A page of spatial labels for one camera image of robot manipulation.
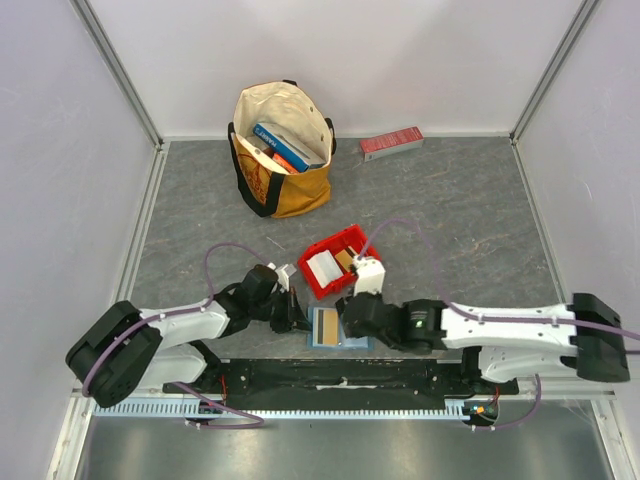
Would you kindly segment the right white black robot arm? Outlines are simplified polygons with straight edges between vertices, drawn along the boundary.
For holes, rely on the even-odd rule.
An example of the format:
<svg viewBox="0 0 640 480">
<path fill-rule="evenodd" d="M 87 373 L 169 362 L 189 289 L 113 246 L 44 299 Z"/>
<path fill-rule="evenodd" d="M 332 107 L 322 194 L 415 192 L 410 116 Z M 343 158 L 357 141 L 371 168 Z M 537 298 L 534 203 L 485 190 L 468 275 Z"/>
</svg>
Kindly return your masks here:
<svg viewBox="0 0 640 480">
<path fill-rule="evenodd" d="M 467 392 L 518 377 L 574 371 L 580 379 L 630 379 L 619 315 L 597 296 L 532 309 L 478 308 L 419 299 L 400 306 L 359 293 L 336 307 L 349 338 L 374 337 L 416 354 L 460 350 L 458 381 Z"/>
</svg>

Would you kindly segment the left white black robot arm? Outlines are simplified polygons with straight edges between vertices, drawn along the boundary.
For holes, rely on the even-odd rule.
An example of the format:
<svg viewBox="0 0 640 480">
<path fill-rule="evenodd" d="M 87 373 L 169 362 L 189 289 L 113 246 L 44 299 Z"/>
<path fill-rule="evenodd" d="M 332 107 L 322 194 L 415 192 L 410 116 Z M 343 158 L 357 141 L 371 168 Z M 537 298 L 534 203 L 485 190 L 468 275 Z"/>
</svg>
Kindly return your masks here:
<svg viewBox="0 0 640 480">
<path fill-rule="evenodd" d="M 138 309 L 114 303 L 70 348 L 65 363 L 85 396 L 109 408 L 135 390 L 174 381 L 201 393 L 216 388 L 220 358 L 207 341 L 266 322 L 276 333 L 310 330 L 290 278 L 291 264 L 254 266 L 240 282 L 191 305 Z"/>
</svg>

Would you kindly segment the red plastic bin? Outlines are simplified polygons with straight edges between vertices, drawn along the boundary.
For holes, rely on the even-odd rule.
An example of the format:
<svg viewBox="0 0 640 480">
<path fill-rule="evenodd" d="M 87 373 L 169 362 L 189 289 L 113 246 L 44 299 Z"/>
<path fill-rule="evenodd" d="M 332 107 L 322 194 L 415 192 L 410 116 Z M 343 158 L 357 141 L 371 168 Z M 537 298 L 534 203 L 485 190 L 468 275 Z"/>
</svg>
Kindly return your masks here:
<svg viewBox="0 0 640 480">
<path fill-rule="evenodd" d="M 329 250 L 334 256 L 335 253 L 343 249 L 345 246 L 353 247 L 358 252 L 358 257 L 372 256 L 380 261 L 378 252 L 370 244 L 370 241 L 368 240 L 364 231 L 357 224 L 351 225 L 339 231 L 338 233 L 335 233 L 330 237 L 311 245 L 299 258 L 298 266 L 318 300 L 321 300 L 330 294 L 340 293 L 346 287 L 354 285 L 356 281 L 355 270 L 352 267 L 352 270 L 350 272 L 345 273 L 341 269 L 343 271 L 343 275 L 339 280 L 330 283 L 326 288 L 320 288 L 310 269 L 308 268 L 306 261 L 315 254 L 324 250 Z"/>
</svg>

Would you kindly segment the white cards stack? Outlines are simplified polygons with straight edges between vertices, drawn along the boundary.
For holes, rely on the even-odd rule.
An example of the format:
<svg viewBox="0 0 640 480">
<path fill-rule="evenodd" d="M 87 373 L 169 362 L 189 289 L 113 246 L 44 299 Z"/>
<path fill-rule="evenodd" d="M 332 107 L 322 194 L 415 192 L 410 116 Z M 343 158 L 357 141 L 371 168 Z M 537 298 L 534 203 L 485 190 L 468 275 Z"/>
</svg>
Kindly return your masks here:
<svg viewBox="0 0 640 480">
<path fill-rule="evenodd" d="M 320 288 L 326 288 L 343 275 L 341 267 L 329 250 L 315 254 L 306 261 L 306 264 Z"/>
</svg>

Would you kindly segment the gold brown credit card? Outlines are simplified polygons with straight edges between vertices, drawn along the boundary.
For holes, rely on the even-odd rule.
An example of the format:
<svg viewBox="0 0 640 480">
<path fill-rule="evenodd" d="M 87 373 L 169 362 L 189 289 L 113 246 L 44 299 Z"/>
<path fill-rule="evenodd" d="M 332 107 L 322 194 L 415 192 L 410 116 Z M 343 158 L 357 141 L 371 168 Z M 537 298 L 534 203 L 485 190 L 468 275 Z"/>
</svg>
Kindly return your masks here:
<svg viewBox="0 0 640 480">
<path fill-rule="evenodd" d="M 336 310 L 317 308 L 313 311 L 313 344 L 337 347 L 340 340 L 340 322 Z"/>
</svg>

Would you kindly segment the blue leather card holder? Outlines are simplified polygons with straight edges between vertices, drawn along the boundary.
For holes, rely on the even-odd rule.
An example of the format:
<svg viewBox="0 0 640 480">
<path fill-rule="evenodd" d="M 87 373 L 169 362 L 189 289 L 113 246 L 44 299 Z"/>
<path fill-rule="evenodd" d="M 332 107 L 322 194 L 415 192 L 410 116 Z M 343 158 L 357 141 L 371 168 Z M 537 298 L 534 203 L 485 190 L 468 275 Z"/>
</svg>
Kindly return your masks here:
<svg viewBox="0 0 640 480">
<path fill-rule="evenodd" d="M 328 308 L 328 309 L 336 310 L 335 308 L 318 307 L 318 306 L 308 308 L 307 310 L 308 319 L 312 326 L 311 333 L 309 334 L 309 337 L 308 337 L 308 344 L 311 348 L 328 349 L 328 350 L 371 350 L 372 349 L 372 343 L 369 337 L 351 338 L 346 335 L 344 327 L 341 322 L 341 317 L 339 316 L 339 314 L 338 316 L 339 316 L 339 322 L 340 322 L 340 340 L 341 340 L 340 345 L 337 347 L 314 345 L 313 344 L 313 311 L 317 308 Z"/>
</svg>

